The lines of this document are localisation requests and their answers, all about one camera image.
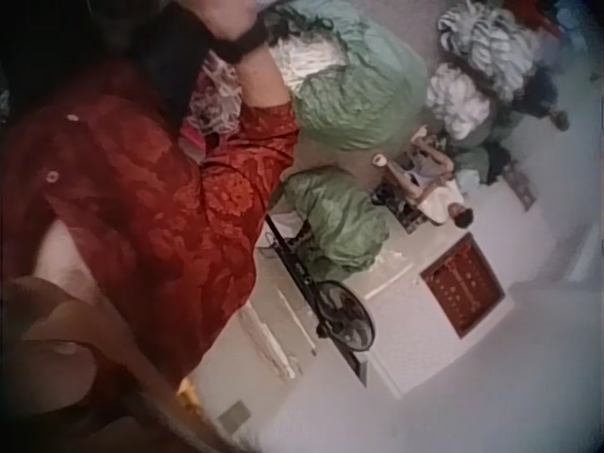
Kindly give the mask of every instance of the person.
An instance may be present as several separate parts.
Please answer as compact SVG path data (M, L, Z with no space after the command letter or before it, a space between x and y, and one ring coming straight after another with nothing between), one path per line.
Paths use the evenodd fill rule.
M177 388L255 283L254 244L298 127L253 0L181 0L7 131L2 279L109 306ZM197 165L176 144L211 47L243 90L240 130Z
M374 158L377 166L386 165L403 190L406 200L422 211L436 225L452 219L455 226L466 229L474 222L474 212L464 205L463 196L453 176L453 161L429 146L423 139L424 127L411 140L413 167L404 170L398 164L386 163L381 155Z
M570 127L566 111L558 109L558 89L554 85L551 71L542 63L537 64L522 92L512 100L512 110L538 119L549 118L560 131Z

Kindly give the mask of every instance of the red patterned shirt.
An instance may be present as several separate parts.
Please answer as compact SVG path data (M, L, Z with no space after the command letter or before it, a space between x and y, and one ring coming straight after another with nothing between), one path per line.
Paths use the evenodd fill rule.
M252 291L254 245L298 129L291 104L243 107L240 132L198 166L159 105L134 67L111 62L9 131L2 275L30 275L59 218L143 352L178 382Z

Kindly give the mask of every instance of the sewing machine wheel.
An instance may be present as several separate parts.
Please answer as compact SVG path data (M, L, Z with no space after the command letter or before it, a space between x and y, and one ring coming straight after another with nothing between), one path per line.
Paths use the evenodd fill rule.
M317 288L323 296L318 310L326 318L327 335L351 351L368 350L376 329L361 300L339 281L321 281Z

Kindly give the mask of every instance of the green cloth sack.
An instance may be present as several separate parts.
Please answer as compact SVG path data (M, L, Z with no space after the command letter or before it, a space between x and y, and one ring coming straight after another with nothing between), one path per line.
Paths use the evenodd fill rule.
M293 0L285 6L310 22L332 22L349 60L305 79L294 101L303 135L344 151L396 145L411 135L428 88L422 59L347 3Z
M476 170L480 182L486 184L489 175L489 153L482 146L469 149L452 148L447 151L455 164L455 170Z
M314 277L342 280L371 267L388 227L352 175L337 167L313 169L290 176L284 192L310 224L311 238L296 251Z

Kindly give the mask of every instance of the gray floor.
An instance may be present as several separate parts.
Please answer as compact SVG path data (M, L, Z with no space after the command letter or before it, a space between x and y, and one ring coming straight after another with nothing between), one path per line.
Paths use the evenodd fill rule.
M434 71L442 59L436 22L458 0L349 0L393 33L424 59Z

